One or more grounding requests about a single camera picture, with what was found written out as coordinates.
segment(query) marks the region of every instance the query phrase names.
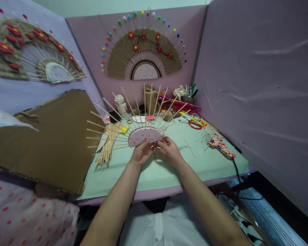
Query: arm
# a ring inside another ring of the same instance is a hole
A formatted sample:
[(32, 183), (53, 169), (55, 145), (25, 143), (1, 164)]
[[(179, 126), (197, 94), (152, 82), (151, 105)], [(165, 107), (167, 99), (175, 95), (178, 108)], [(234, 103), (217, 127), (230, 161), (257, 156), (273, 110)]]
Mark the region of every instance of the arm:
[(182, 184), (214, 245), (250, 245), (248, 239), (224, 206), (203, 184), (190, 165), (183, 159), (177, 145), (168, 137), (155, 144), (155, 151), (165, 156), (174, 166)]
[(141, 165), (154, 149), (149, 140), (136, 147), (120, 178), (100, 206), (81, 246), (116, 245), (138, 182)]

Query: light green table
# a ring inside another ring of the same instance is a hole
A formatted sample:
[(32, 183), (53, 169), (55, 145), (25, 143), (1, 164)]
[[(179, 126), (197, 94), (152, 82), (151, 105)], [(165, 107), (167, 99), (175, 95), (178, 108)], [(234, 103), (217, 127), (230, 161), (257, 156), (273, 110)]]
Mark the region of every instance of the light green table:
[[(198, 174), (202, 181), (215, 180), (226, 178), (236, 175), (234, 165), (231, 160), (227, 159), (219, 150), (211, 149), (207, 145), (207, 141), (213, 136), (209, 129), (196, 130), (191, 128), (187, 121), (183, 122), (184, 118), (175, 119), (176, 123), (169, 122), (167, 134), (179, 147), (179, 150), (184, 159), (191, 165), (194, 171)], [(206, 136), (196, 142), (201, 136), (206, 133)], [(188, 148), (185, 140), (190, 145), (194, 155)], [(223, 139), (223, 143), (227, 148), (236, 155), (235, 163), (238, 167), (239, 173), (249, 172), (248, 161), (236, 151), (236, 149), (227, 140)], [(122, 174), (125, 165), (130, 160), (134, 148), (121, 148), (112, 151), (112, 158), (110, 160), (109, 168), (104, 170), (95, 169), (95, 161), (91, 163), (88, 170), (88, 174), (85, 180), (85, 190), (83, 194), (77, 199), (78, 205), (99, 205), (107, 196), (113, 185), (117, 182), (118, 178)], [(163, 160), (161, 163), (156, 163), (154, 155), (143, 165), (142, 171), (138, 180), (136, 194), (143, 194), (143, 200), (153, 200), (162, 197), (162, 192), (165, 189), (177, 188), (182, 191), (181, 182), (173, 167), (171, 167), (159, 153), (155, 154), (155, 157), (159, 160)], [(142, 200), (141, 196), (138, 196), (136, 200)]]

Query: pen holder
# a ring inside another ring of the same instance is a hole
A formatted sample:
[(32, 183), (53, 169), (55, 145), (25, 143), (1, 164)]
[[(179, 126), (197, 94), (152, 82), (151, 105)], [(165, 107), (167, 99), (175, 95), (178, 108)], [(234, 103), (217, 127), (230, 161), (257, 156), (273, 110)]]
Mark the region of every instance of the pen holder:
[(195, 99), (196, 99), (196, 96), (194, 96), (194, 97), (184, 96), (182, 101), (185, 102), (185, 103), (189, 103), (189, 104), (195, 104)]

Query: glue bottle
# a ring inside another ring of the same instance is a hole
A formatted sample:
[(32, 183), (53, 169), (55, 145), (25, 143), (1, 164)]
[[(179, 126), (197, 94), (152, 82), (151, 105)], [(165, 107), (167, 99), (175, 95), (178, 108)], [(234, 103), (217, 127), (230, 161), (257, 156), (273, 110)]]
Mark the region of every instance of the glue bottle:
[(128, 108), (124, 101), (124, 97), (122, 95), (116, 95), (114, 98), (115, 105), (117, 107), (117, 111), (124, 118), (128, 116)]

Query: power strip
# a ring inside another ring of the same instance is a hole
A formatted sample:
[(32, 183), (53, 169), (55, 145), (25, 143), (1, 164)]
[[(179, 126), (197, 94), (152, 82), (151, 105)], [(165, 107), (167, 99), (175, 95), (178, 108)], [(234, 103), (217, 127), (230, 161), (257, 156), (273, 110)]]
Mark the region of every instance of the power strip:
[(241, 212), (239, 211), (239, 207), (234, 203), (233, 200), (229, 199), (221, 192), (218, 193), (216, 197), (225, 206), (232, 218), (237, 222), (238, 226), (243, 230), (244, 234), (253, 245), (266, 245), (265, 243), (260, 241), (262, 240), (262, 238), (254, 229), (254, 227), (249, 223), (249, 219), (245, 215), (241, 214)]

